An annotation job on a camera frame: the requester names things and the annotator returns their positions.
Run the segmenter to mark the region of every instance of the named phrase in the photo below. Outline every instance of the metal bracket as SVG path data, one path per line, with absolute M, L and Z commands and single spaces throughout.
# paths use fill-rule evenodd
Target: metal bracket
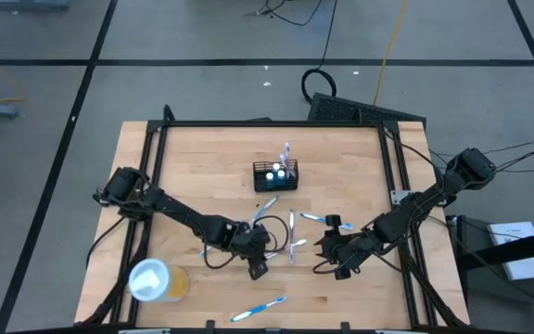
M 342 322 L 341 323 L 341 334 L 350 334 L 350 333 L 351 333 L 350 323 L 347 321 Z
M 205 334 L 215 333 L 215 320 L 208 320 L 205 322 Z
M 417 191 L 411 191 L 411 190 L 391 190 L 390 191 L 390 200 L 392 200 L 393 205 L 399 205 L 401 204 L 401 201 L 408 197 L 409 195 L 412 195 L 413 193 L 416 193 Z M 444 199 L 440 203 L 438 203 L 438 206 L 445 206 L 446 200 Z
M 151 328 L 151 329 L 125 329 L 119 330 L 119 334 L 170 334 L 170 328 Z

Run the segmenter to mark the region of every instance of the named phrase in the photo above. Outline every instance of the power cord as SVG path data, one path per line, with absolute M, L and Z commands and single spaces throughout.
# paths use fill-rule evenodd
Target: power cord
M 333 4 L 333 12 L 331 13 L 331 22 L 329 23 L 329 32 L 326 36 L 326 43 L 324 44 L 324 52 L 323 52 L 323 57 L 321 58 L 321 62 L 319 63 L 319 66 L 317 66 L 314 69 L 305 71 L 304 74 L 302 75 L 302 82 L 301 82 L 302 94 L 304 95 L 304 99 L 310 104 L 312 104 L 312 97 L 310 97 L 308 95 L 308 92 L 306 91 L 306 79 L 308 79 L 308 77 L 313 73 L 318 73 L 329 83 L 329 86 L 331 86 L 331 96 L 337 95 L 337 84 L 335 83 L 335 80 L 329 73 L 321 70 L 321 67 L 323 67 L 323 64 L 324 64 L 324 59 L 326 58 L 326 51 L 329 48 L 329 40 L 331 39 L 331 31 L 333 31 L 333 22 L 335 21 L 336 11 L 337 11 L 337 0 L 335 0 L 335 3 Z
M 8 82 L 10 82 L 13 86 L 15 86 L 16 90 L 19 91 L 20 97 L 6 97 L 6 98 L 0 98 L 0 104 L 2 103 L 9 103 L 9 102 L 21 102 L 26 99 L 26 92 L 24 92 L 24 89 L 22 88 L 21 83 L 18 82 L 11 74 L 9 74 L 4 69 L 0 68 L 0 74 L 5 79 L 7 79 Z
M 275 10 L 278 9 L 279 7 L 283 6 L 286 1 L 287 0 L 282 0 L 282 2 L 278 6 L 276 6 L 275 8 L 271 8 L 271 7 L 269 7 L 269 0 L 265 0 L 265 6 L 263 6 L 263 7 L 267 7 L 267 10 L 262 12 L 261 14 L 262 15 L 272 14 L 275 17 L 277 17 L 278 19 L 281 19 L 281 20 L 283 20 L 283 21 L 285 21 L 287 23 L 290 23 L 290 24 L 293 24 L 293 25 L 296 25 L 296 26 L 299 26 L 299 27 L 304 27 L 305 25 L 307 25 L 307 24 L 309 24 L 311 22 L 312 18 L 314 17 L 314 14 L 316 14 L 316 11 L 319 9 L 319 7 L 321 6 L 321 3 L 323 2 L 323 0 L 319 0 L 318 4 L 316 4 L 316 7 L 312 11 L 312 14 L 308 17 L 306 22 L 298 23 L 298 22 L 295 22 L 295 21 L 293 21 L 291 19 L 286 19 L 283 16 L 275 13 Z
M 380 74 L 378 74 L 378 84 L 376 85 L 375 100 L 374 102 L 372 102 L 373 106 L 375 106 L 376 103 L 378 102 L 378 96 L 380 95 L 380 90 L 382 88 L 382 80 L 383 80 L 383 77 L 385 76 L 385 67 L 387 66 L 387 59 L 390 56 L 390 50 L 393 47 L 393 44 L 395 44 L 397 33 L 399 32 L 399 28 L 401 27 L 401 23 L 403 22 L 403 18 L 405 17 L 405 13 L 407 12 L 408 2 L 409 0 L 403 0 L 403 5 L 400 7 L 399 18 L 397 19 L 397 22 L 395 23 L 395 28 L 393 29 L 393 33 L 390 36 L 390 42 L 388 42 L 387 52 L 385 53 L 385 57 L 382 59 L 382 66 L 380 67 Z
M 529 153 L 523 155 L 520 158 L 516 158 L 516 159 L 512 159 L 510 161 L 507 161 L 507 162 L 505 162 L 505 163 L 503 163 L 503 164 L 501 164 L 500 166 L 497 167 L 497 172 L 501 172 L 501 171 L 505 170 L 506 168 L 511 167 L 511 166 L 519 163 L 520 161 L 523 161 L 524 159 L 526 159 L 528 157 L 531 157 L 533 155 L 534 155 L 534 150 L 530 151 Z
M 281 247 L 281 248 L 277 248 L 277 238 L 275 237 L 275 235 L 271 232 L 267 232 L 267 233 L 270 233 L 271 236 L 273 237 L 273 243 L 275 244 L 273 246 L 273 249 L 272 250 L 265 250 L 265 252 L 278 252 L 278 251 L 283 251 L 285 248 L 286 248 L 286 245 L 287 245 L 287 242 L 289 241 L 289 230 L 287 229 L 287 224 L 286 222 L 284 222 L 283 219 L 279 218 L 278 216 L 276 215 L 266 215 L 266 216 L 262 216 L 261 218 L 258 218 L 256 219 L 253 223 L 252 223 L 252 226 L 255 227 L 257 225 L 258 222 L 262 221 L 262 220 L 265 220 L 265 219 L 275 219 L 277 221 L 279 221 L 283 226 L 284 226 L 284 229 L 286 231 L 286 240 L 284 240 L 284 245 Z
M 446 224 L 444 223 L 442 220 L 440 220 L 439 218 L 436 218 L 434 216 L 428 216 L 429 218 L 431 218 L 432 220 L 436 221 L 437 223 L 441 224 L 441 225 L 444 225 L 447 227 L 449 233 L 452 235 L 452 238 L 454 238 L 454 240 L 459 244 L 461 245 L 461 247 L 467 251 L 469 254 L 473 255 L 474 258 L 476 258 L 481 264 L 483 264 L 484 267 L 488 268 L 496 277 L 498 277 L 499 279 L 501 279 L 502 281 L 508 283 L 509 285 L 511 285 L 512 287 L 514 287 L 515 289 L 519 290 L 522 294 L 526 295 L 527 297 L 531 298 L 534 300 L 534 294 L 526 291 L 525 289 L 522 289 L 519 285 L 517 285 L 515 282 L 511 281 L 510 279 L 502 276 L 500 273 L 498 273 L 498 271 L 496 271 L 494 268 L 492 268 L 485 260 L 483 260 L 479 255 L 477 255 L 474 251 L 470 250 L 469 248 L 467 248 L 465 246 L 465 244 L 451 231 L 451 228 Z
M 532 145 L 532 144 L 534 144 L 534 140 L 526 142 L 526 143 L 522 143 L 522 144 L 512 145 L 512 146 L 505 147 L 505 148 L 490 149 L 490 150 L 487 150 L 487 151 L 482 152 L 482 153 L 483 154 L 490 154 L 490 153 L 503 152 L 503 151 L 508 150 L 508 149 L 521 148 L 523 146 Z M 442 157 L 449 157 L 449 158 L 454 157 L 454 154 L 450 154 L 450 153 L 435 153 L 435 155 L 439 155 L 439 156 L 442 156 Z
M 121 217 L 117 223 L 113 224 L 108 230 L 106 230 L 100 237 L 98 237 L 94 243 L 92 244 L 92 246 L 90 247 L 90 250 L 88 251 L 88 255 L 86 255 L 85 257 L 85 267 L 86 269 L 88 268 L 88 264 L 90 264 L 90 257 L 92 256 L 92 253 L 94 252 L 94 249 L 96 248 L 96 246 L 100 243 L 100 241 L 102 241 L 102 239 L 104 237 L 106 237 L 112 230 L 114 230 L 115 228 L 117 228 L 117 226 L 119 226 L 119 224 L 125 220 L 125 217 Z

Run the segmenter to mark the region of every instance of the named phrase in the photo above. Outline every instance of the floor tile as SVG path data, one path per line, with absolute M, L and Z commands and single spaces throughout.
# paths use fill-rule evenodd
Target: floor tile
M 287 2 L 277 13 L 304 21 L 318 1 Z M 269 16 L 249 17 L 262 0 L 123 0 L 102 58 L 320 58 L 332 0 L 298 27 Z M 330 58 L 382 58 L 401 0 L 339 1 Z M 530 58 L 506 2 L 411 2 L 392 58 Z
M 17 119 L 0 118 L 0 307 L 83 76 L 83 68 L 72 67 L 6 70 L 22 83 L 27 99 L 18 103 Z M 0 79 L 0 97 L 12 93 Z
M 108 0 L 71 0 L 64 12 L 0 10 L 0 59 L 88 59 L 107 7 Z

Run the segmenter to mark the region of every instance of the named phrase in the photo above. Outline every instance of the wooden tabletop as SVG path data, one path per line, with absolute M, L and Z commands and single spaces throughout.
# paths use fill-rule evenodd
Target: wooden tabletop
M 139 165 L 145 122 L 125 122 L 117 145 L 117 167 Z M 426 136 L 419 122 L 400 123 L 403 143 L 427 155 Z M 157 135 L 153 148 L 156 147 Z M 253 161 L 277 161 L 284 143 L 299 161 L 296 191 L 280 192 L 268 214 L 288 220 L 290 208 L 319 216 L 336 213 L 343 222 L 360 228 L 390 209 L 385 173 L 376 129 L 370 128 L 273 128 L 273 127 L 172 127 L 164 152 L 159 186 L 204 214 L 219 214 L 249 221 L 275 193 L 255 193 Z M 397 188 L 401 188 L 392 143 L 388 143 Z M 405 159 L 411 186 L 423 190 L 435 182 L 430 165 L 409 150 Z M 152 150 L 152 161 L 155 151 Z M 96 236 L 117 219 L 116 208 L 103 209 Z M 442 209 L 431 215 L 443 218 Z M 106 238 L 94 252 L 87 270 L 76 321 L 89 316 L 117 279 L 126 225 Z M 265 221 L 279 240 L 284 230 L 276 221 Z M 248 276 L 248 264 L 239 259 L 220 270 L 211 270 L 199 257 L 201 241 L 190 229 L 156 214 L 148 257 L 183 268 L 190 279 L 188 295 L 175 303 L 142 303 L 137 326 L 201 328 L 206 320 L 217 328 L 409 328 L 401 274 L 378 259 L 365 261 L 362 273 L 336 281 L 334 275 L 316 275 L 312 267 L 322 258 L 313 246 L 325 225 L 297 216 L 297 239 L 309 240 L 297 247 L 297 262 L 287 253 L 267 262 L 269 272 L 257 281 Z M 445 227 L 431 220 L 420 229 L 429 280 L 457 316 L 468 322 L 463 293 Z M 221 263 L 227 253 L 210 251 L 209 261 Z M 386 256 L 399 265 L 396 251 Z M 414 281 L 420 322 L 425 322 L 421 290 Z M 126 319 L 129 291 L 125 292 L 121 319 Z M 229 319 L 260 304 L 286 295 L 287 300 L 237 323 Z

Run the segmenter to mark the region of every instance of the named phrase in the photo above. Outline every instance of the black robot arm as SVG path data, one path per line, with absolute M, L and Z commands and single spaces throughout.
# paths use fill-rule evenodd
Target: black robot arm
M 438 183 L 424 192 L 416 192 L 404 198 L 397 209 L 382 213 L 365 225 L 361 232 L 340 235 L 341 219 L 338 215 L 326 216 L 326 223 L 333 228 L 325 231 L 317 242 L 330 264 L 336 264 L 336 279 L 360 273 L 362 264 L 370 255 L 384 255 L 406 240 L 411 225 L 418 225 L 430 211 L 443 200 L 454 199 L 464 189 L 480 189 L 495 175 L 495 166 L 476 148 L 468 148 L 455 156 L 447 165 L 446 173 Z M 315 268 L 315 273 L 324 274 Z
M 97 191 L 93 198 L 102 206 L 120 207 L 120 216 L 136 221 L 145 220 L 155 212 L 169 216 L 189 227 L 205 244 L 247 260 L 248 272 L 253 280 L 268 270 L 264 253 L 271 240 L 264 225 L 251 228 L 246 222 L 196 212 L 161 188 L 151 185 L 138 170 L 118 168 L 105 188 Z

